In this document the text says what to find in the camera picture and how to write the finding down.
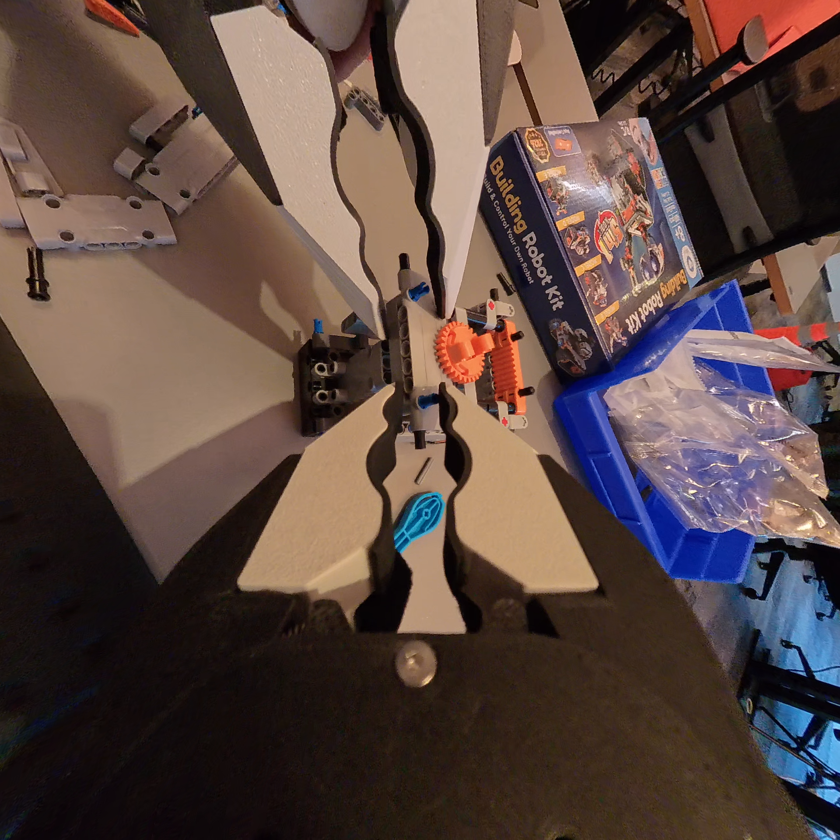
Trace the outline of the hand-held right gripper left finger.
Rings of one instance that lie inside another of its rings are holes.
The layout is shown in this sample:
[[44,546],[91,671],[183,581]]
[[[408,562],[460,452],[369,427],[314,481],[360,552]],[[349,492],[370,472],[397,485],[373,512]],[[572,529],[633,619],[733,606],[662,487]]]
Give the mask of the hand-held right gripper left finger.
[[386,385],[306,447],[240,573],[242,592],[364,598],[383,500],[366,460],[385,433]]

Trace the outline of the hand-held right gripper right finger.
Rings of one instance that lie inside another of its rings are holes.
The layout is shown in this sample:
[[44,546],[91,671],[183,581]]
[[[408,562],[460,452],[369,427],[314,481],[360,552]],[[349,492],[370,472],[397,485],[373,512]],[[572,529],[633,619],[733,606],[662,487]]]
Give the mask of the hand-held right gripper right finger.
[[463,394],[440,396],[453,593],[497,598],[594,592],[598,580],[539,454]]

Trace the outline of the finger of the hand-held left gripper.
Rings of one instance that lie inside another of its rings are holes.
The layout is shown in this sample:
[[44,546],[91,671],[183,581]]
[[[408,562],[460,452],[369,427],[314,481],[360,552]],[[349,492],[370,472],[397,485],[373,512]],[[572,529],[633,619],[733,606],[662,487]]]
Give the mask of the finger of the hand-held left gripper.
[[377,25],[374,65],[393,84],[395,110],[415,153],[427,273],[437,307],[453,308],[489,153],[478,3],[383,2]]
[[364,225],[338,175],[342,105],[329,52],[267,7],[216,14],[211,25],[280,195],[280,215],[364,326],[384,340]]

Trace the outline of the grey long bar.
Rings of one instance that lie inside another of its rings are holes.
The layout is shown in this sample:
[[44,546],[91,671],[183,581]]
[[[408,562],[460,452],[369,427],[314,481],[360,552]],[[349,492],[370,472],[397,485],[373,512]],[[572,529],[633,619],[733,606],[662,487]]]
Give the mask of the grey long bar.
[[129,134],[143,152],[123,149],[114,171],[177,216],[238,166],[207,116],[184,97],[156,102],[131,123]]

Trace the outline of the orange gear frame assembly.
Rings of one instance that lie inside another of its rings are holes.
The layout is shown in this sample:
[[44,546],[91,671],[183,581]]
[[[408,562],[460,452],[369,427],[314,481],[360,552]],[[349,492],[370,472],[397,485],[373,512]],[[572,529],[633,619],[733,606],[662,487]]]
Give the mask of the orange gear frame assembly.
[[354,313],[339,334],[315,319],[311,337],[297,355],[296,394],[301,435],[315,438],[334,427],[387,385],[402,395],[402,435],[416,448],[439,443],[438,389],[454,386],[511,431],[529,425],[515,309],[499,299],[456,307],[439,318],[431,287],[400,255],[399,293],[385,306],[384,339],[377,339]]

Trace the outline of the teal curved plastic piece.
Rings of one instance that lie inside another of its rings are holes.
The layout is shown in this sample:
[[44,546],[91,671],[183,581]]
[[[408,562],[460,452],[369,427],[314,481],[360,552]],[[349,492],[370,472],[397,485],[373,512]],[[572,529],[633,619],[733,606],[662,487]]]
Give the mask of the teal curved plastic piece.
[[433,532],[443,520],[445,508],[445,499],[438,491],[410,497],[394,525],[395,551],[403,554],[412,543]]

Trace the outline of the blue plastic bin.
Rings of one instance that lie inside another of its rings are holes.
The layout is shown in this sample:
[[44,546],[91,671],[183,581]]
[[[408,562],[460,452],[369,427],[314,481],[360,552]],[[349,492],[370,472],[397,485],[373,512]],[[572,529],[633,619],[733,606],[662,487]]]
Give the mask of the blue plastic bin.
[[622,522],[675,579],[738,584],[755,538],[745,532],[688,529],[646,476],[625,457],[603,400],[605,391],[659,366],[693,329],[753,328],[735,280],[684,301],[663,317],[614,370],[576,381],[553,403],[595,497]]

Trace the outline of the blue robot kit box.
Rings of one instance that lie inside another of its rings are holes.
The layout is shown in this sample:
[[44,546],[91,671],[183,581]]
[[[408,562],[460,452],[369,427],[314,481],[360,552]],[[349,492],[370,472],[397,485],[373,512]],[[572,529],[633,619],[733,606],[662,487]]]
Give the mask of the blue robot kit box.
[[479,209],[564,385],[613,370],[702,278],[645,118],[510,131]]

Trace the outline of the clear plastic bags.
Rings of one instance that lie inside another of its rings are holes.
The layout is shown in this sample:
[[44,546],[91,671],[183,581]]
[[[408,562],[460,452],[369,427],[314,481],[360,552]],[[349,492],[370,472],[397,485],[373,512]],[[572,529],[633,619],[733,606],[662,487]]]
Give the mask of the clear plastic bags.
[[689,528],[837,549],[816,434],[773,395],[736,384],[711,361],[838,372],[786,338],[691,330],[655,370],[604,395],[630,459]]

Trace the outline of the orange container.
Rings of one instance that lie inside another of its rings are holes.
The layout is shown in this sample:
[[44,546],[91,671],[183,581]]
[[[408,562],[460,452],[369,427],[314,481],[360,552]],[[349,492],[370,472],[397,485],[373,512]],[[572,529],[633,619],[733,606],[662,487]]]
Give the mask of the orange container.
[[767,55],[779,51],[838,14],[838,1],[686,1],[703,65],[736,45],[750,19],[761,17]]

